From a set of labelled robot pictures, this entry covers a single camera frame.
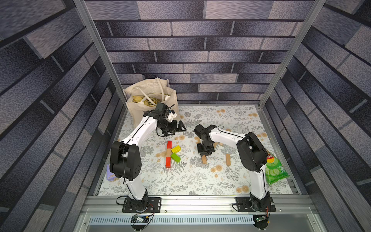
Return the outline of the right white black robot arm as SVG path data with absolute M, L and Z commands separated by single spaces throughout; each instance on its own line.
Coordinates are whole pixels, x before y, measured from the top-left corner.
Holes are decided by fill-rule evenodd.
M 251 180 L 250 207 L 256 212 L 272 212 L 270 193 L 267 190 L 265 169 L 268 153 L 258 137 L 249 132 L 245 135 L 220 129 L 216 125 L 207 128 L 197 125 L 194 133 L 201 139 L 197 145 L 201 156 L 214 153 L 214 143 L 222 143 L 236 149 L 242 165 L 249 171 Z

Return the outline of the yellow block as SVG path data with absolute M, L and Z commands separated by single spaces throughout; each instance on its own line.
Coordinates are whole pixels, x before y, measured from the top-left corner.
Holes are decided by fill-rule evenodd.
M 178 153 L 178 152 L 181 151 L 181 147 L 180 146 L 176 146 L 176 147 L 172 148 L 171 151 L 172 151 L 172 153 L 175 153 L 176 154 L 176 153 Z

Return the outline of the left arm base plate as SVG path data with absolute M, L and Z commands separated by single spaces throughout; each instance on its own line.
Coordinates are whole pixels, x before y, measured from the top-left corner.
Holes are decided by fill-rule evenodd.
M 126 197 L 122 206 L 122 213 L 159 213 L 161 205 L 162 198 L 160 197 L 143 198 L 141 201 Z

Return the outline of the green block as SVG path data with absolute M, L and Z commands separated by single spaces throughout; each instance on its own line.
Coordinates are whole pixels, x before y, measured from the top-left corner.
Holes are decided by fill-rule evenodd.
M 179 163 L 181 161 L 181 158 L 176 154 L 176 153 L 173 153 L 171 155 L 171 158 L 176 162 L 176 163 Z

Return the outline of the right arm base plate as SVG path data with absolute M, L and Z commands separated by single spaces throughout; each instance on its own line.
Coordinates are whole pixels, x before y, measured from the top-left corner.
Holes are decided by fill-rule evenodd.
M 239 212 L 276 212 L 275 203 L 272 197 L 265 197 L 263 199 L 256 199 L 253 197 L 236 197 L 235 203 L 237 205 L 237 211 Z

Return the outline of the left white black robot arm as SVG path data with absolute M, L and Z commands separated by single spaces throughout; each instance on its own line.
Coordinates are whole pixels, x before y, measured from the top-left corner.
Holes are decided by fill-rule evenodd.
M 177 113 L 168 105 L 158 103 L 154 110 L 144 112 L 139 125 L 121 142 L 114 142 L 111 147 L 110 172 L 123 179 L 128 189 L 126 202 L 138 212 L 148 209 L 148 191 L 139 178 L 142 169 L 140 148 L 152 131 L 161 130 L 162 136 L 175 135 L 186 131 L 182 121 L 175 118 Z

